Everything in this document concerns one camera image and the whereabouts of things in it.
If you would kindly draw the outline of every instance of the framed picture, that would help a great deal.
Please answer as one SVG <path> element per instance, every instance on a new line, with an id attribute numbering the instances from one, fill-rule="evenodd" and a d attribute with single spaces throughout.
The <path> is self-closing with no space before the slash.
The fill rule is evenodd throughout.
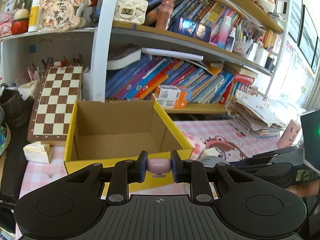
<path id="1" fill-rule="evenodd" d="M 17 4 L 18 0 L 7 0 L 6 2 L 4 2 L 4 9 L 3 9 L 3 13 L 4 12 L 8 12 L 8 11 L 12 11 L 16 4 Z"/>
<path id="2" fill-rule="evenodd" d="M 313 56 L 313 61 L 311 65 L 311 70 L 313 71 L 314 74 L 316 73 L 316 70 L 317 70 L 319 58 L 320 58 L 320 40 L 318 37 L 317 44 L 316 44 L 316 51 L 315 51 L 315 55 Z"/>
<path id="3" fill-rule="evenodd" d="M 308 64 L 311 66 L 316 49 L 318 34 L 305 5 L 303 5 L 302 9 L 301 22 L 302 23 L 298 40 L 298 47 L 306 58 Z"/>
<path id="4" fill-rule="evenodd" d="M 301 26 L 302 0 L 291 0 L 290 3 L 292 4 L 292 10 L 288 24 L 289 35 L 297 43 Z"/>

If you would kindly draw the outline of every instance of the open box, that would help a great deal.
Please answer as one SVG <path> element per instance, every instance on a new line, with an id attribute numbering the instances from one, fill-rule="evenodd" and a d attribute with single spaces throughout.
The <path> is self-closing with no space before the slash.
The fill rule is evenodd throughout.
<path id="1" fill-rule="evenodd" d="M 68 174 L 91 163 L 113 167 L 136 160 L 141 151 L 148 158 L 170 158 L 177 150 L 188 159 L 192 146 L 156 101 L 76 101 L 73 106 L 64 163 Z M 131 192 L 173 183 L 172 174 L 129 185 Z"/>

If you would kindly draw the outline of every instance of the yellow label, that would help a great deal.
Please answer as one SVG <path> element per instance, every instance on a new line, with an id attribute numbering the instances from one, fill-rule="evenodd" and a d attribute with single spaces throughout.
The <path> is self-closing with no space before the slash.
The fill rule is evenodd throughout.
<path id="1" fill-rule="evenodd" d="M 38 12 L 39 12 L 39 5 L 31 7 L 30 17 L 29 17 L 29 27 L 37 25 Z"/>

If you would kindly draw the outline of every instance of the chessboard square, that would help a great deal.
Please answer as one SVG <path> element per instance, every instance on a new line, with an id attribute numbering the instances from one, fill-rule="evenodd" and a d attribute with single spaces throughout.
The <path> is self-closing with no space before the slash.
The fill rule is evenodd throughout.
<path id="1" fill-rule="evenodd" d="M 72 109 L 73 109 L 73 104 L 67 104 L 66 106 L 66 113 L 72 113 Z"/>
<path id="2" fill-rule="evenodd" d="M 63 80 L 61 83 L 61 87 L 70 87 L 70 80 Z"/>
<path id="3" fill-rule="evenodd" d="M 69 130 L 69 124 L 64 123 L 63 124 L 63 134 L 68 134 L 68 130 Z"/>
<path id="4" fill-rule="evenodd" d="M 71 88 L 78 88 L 79 87 L 79 83 L 80 83 L 80 80 L 71 80 L 70 87 Z"/>
<path id="5" fill-rule="evenodd" d="M 66 67 L 58 67 L 57 74 L 63 74 L 66 71 Z"/>
<path id="6" fill-rule="evenodd" d="M 53 132 L 53 123 L 45 123 L 43 127 L 44 134 L 52 134 Z"/>
<path id="7" fill-rule="evenodd" d="M 66 113 L 66 114 L 64 114 L 64 120 L 63 120 L 63 122 L 64 123 L 70 123 L 70 120 L 71 120 L 71 113 Z"/>
<path id="8" fill-rule="evenodd" d="M 49 96 L 44 96 L 44 97 L 42 96 L 42 97 L 40 98 L 40 104 L 41 104 L 41 105 L 44 105 L 44 104 L 47 105 L 48 102 L 49 102 L 49 98 L 50 98 Z"/>
<path id="9" fill-rule="evenodd" d="M 56 114 L 64 114 L 66 113 L 66 104 L 57 104 Z"/>
<path id="10" fill-rule="evenodd" d="M 46 81 L 45 84 L 44 84 L 44 87 L 45 88 L 51 88 L 53 85 L 53 81 Z"/>
<path id="11" fill-rule="evenodd" d="M 50 96 L 48 100 L 49 105 L 57 104 L 59 96 Z"/>
<path id="12" fill-rule="evenodd" d="M 39 105 L 37 114 L 46 114 L 48 105 Z"/>
<path id="13" fill-rule="evenodd" d="M 73 73 L 81 73 L 82 72 L 82 66 L 77 66 L 73 68 Z"/>
<path id="14" fill-rule="evenodd" d="M 56 74 L 56 77 L 54 78 L 54 80 L 62 80 L 63 78 L 63 74 Z"/>
<path id="15" fill-rule="evenodd" d="M 59 96 L 67 96 L 69 94 L 69 88 L 60 88 Z"/>
<path id="16" fill-rule="evenodd" d="M 50 68 L 50 70 L 49 70 L 49 74 L 56 74 L 57 71 L 58 71 L 58 68 L 52 67 L 52 68 Z"/>
<path id="17" fill-rule="evenodd" d="M 51 90 L 52 90 L 52 88 L 44 88 L 42 90 L 41 96 L 49 96 L 49 95 L 51 95 Z"/>
<path id="18" fill-rule="evenodd" d="M 68 96 L 59 96 L 58 98 L 58 104 L 66 104 L 67 103 Z"/>
<path id="19" fill-rule="evenodd" d="M 73 104 L 77 100 L 77 95 L 70 95 L 67 99 L 67 104 Z"/>
<path id="20" fill-rule="evenodd" d="M 54 135 L 63 134 L 63 123 L 54 123 L 52 134 Z"/>
<path id="21" fill-rule="evenodd" d="M 59 87 L 61 87 L 61 84 L 62 84 L 62 80 L 55 80 L 55 81 L 53 82 L 52 87 L 53 87 L 53 88 L 59 88 Z"/>
<path id="22" fill-rule="evenodd" d="M 36 123 L 44 123 L 45 114 L 37 114 Z"/>
<path id="23" fill-rule="evenodd" d="M 65 73 L 73 73 L 74 67 L 66 67 Z"/>
<path id="24" fill-rule="evenodd" d="M 57 96 L 60 93 L 60 88 L 52 88 L 50 96 Z"/>
<path id="25" fill-rule="evenodd" d="M 44 123 L 54 123 L 54 116 L 55 114 L 46 114 Z"/>
<path id="26" fill-rule="evenodd" d="M 64 73 L 62 80 L 71 80 L 72 73 Z"/>
<path id="27" fill-rule="evenodd" d="M 54 114 L 56 112 L 57 105 L 48 105 L 47 114 Z"/>
<path id="28" fill-rule="evenodd" d="M 48 74 L 46 80 L 53 81 L 56 78 L 56 74 Z"/>
<path id="29" fill-rule="evenodd" d="M 73 80 L 77 80 L 80 79 L 80 74 L 72 74 L 72 78 Z"/>
<path id="30" fill-rule="evenodd" d="M 69 88 L 68 95 L 77 95 L 78 94 L 78 88 Z"/>
<path id="31" fill-rule="evenodd" d="M 56 114 L 54 117 L 54 123 L 63 123 L 65 119 L 65 114 Z"/>
<path id="32" fill-rule="evenodd" d="M 33 127 L 33 134 L 34 135 L 43 134 L 43 129 L 44 129 L 44 123 L 35 123 Z"/>

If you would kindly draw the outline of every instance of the purple book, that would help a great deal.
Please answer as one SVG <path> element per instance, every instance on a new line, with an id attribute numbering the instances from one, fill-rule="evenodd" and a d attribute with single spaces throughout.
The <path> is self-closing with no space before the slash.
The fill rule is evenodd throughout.
<path id="1" fill-rule="evenodd" d="M 116 99 L 123 100 L 129 93 L 131 88 L 133 88 L 138 82 L 145 76 L 155 65 L 157 65 L 163 57 L 156 57 L 152 60 L 144 69 L 142 69 L 117 95 Z"/>

